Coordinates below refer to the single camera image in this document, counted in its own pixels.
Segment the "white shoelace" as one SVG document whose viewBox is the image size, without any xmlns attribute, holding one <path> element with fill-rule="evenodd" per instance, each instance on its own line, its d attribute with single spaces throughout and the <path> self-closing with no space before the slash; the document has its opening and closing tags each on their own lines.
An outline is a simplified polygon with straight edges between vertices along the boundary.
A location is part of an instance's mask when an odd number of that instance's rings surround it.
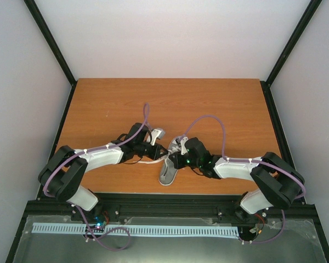
<svg viewBox="0 0 329 263">
<path fill-rule="evenodd" d="M 138 163 L 141 164 L 156 164 L 162 161 L 165 161 L 169 158 L 171 154 L 181 152 L 181 145 L 179 143 L 179 138 L 174 138 L 171 143 L 168 146 L 168 149 L 164 151 L 164 153 L 160 153 L 159 158 L 155 158 L 151 161 L 142 161 L 141 159 L 138 161 Z"/>
</svg>

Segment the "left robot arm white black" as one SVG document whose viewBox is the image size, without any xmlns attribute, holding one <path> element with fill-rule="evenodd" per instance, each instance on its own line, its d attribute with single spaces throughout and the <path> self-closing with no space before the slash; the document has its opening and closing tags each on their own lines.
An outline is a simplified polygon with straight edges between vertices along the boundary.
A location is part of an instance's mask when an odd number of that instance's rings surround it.
<svg viewBox="0 0 329 263">
<path fill-rule="evenodd" d="M 134 156 L 159 160 L 168 153 L 156 142 L 164 135 L 161 128 L 151 130 L 142 123 L 135 123 L 127 134 L 103 146 L 84 150 L 62 146 L 42 169 L 38 181 L 47 197 L 78 206 L 90 220 L 98 220 L 102 217 L 103 206 L 91 190 L 81 186 L 85 173 L 125 163 Z"/>
</svg>

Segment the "grey canvas sneaker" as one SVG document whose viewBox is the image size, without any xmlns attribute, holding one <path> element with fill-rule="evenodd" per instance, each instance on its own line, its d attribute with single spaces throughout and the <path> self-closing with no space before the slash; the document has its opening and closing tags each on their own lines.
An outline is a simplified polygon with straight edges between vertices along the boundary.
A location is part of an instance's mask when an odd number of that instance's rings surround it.
<svg viewBox="0 0 329 263">
<path fill-rule="evenodd" d="M 174 163 L 169 159 L 173 153 L 181 152 L 181 144 L 179 136 L 175 137 L 168 146 L 168 156 L 164 159 L 162 169 L 159 175 L 159 182 L 163 186 L 169 186 L 173 183 L 178 169 L 174 167 Z"/>
</svg>

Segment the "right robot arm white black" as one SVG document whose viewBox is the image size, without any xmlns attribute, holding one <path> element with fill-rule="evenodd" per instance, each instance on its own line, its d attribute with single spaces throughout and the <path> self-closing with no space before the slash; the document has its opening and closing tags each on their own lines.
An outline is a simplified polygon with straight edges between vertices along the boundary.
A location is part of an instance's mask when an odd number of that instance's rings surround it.
<svg viewBox="0 0 329 263">
<path fill-rule="evenodd" d="M 235 209 L 239 217 L 271 207 L 287 210 L 305 194 L 304 178 L 273 152 L 255 158 L 212 155 L 198 138 L 187 137 L 173 139 L 168 150 L 167 164 L 172 177 L 188 167 L 210 179 L 253 181 L 257 189 L 243 194 Z"/>
</svg>

